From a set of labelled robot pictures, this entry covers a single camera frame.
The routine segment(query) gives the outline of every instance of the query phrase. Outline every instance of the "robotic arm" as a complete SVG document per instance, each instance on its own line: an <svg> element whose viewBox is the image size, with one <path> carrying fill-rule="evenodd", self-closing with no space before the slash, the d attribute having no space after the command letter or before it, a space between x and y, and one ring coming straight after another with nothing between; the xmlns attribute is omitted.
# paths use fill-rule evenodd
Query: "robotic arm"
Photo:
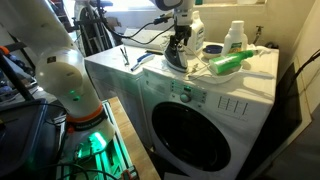
<svg viewBox="0 0 320 180"><path fill-rule="evenodd" d="M160 10L173 9L175 35L170 37L164 55L168 65L181 72L187 72L188 63L184 50L191 36L193 0L151 0Z"/></svg>
<svg viewBox="0 0 320 180"><path fill-rule="evenodd" d="M38 56L39 85L68 111L66 120L74 130L69 131L70 149L94 132L110 141L115 131L86 73L84 58L48 1L0 0L0 4L0 25Z"/></svg>

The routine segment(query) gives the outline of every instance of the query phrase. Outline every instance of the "washing machine door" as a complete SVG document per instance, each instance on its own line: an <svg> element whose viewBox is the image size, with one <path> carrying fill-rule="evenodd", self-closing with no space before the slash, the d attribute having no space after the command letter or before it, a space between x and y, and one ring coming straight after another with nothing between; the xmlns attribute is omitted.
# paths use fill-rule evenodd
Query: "washing machine door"
<svg viewBox="0 0 320 180"><path fill-rule="evenodd" d="M203 171L219 171L230 161L228 142L207 118L178 103L158 104L152 113L154 131L177 158Z"/></svg>

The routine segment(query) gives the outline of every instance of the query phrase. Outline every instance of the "control knob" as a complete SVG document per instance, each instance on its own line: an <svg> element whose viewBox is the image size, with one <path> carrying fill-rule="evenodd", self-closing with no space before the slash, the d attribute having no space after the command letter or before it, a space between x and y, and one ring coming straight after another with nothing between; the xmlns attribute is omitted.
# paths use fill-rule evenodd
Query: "control knob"
<svg viewBox="0 0 320 180"><path fill-rule="evenodd" d="M184 103L190 102L191 101L191 96L189 94L186 93L182 93L180 95L180 100Z"/></svg>

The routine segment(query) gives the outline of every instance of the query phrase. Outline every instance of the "toothbrush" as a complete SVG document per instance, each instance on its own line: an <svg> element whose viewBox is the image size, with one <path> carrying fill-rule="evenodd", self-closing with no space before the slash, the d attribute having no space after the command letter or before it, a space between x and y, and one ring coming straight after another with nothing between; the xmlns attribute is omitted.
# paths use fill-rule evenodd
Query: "toothbrush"
<svg viewBox="0 0 320 180"><path fill-rule="evenodd" d="M141 64L152 60L155 57L152 53L146 53L137 59L137 64L131 68L131 71L136 70Z"/></svg>

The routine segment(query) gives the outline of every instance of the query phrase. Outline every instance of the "washing machine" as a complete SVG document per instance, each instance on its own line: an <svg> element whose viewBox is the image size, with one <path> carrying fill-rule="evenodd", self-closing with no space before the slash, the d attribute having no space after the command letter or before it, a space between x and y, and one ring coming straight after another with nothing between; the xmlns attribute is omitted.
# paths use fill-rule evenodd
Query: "washing machine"
<svg viewBox="0 0 320 180"><path fill-rule="evenodd" d="M137 59L144 55L146 50L126 46L129 65L125 65L121 48L124 49L124 46L120 45L85 57L86 69L100 99L106 100L117 96L141 142L149 148L152 142L146 125L140 90L144 64L131 71Z"/></svg>
<svg viewBox="0 0 320 180"><path fill-rule="evenodd" d="M257 76L239 73L224 83L210 82L203 59L188 63L190 71L205 71L180 73L164 58L143 68L155 152L192 179L235 179L273 106L278 51L246 61Z"/></svg>

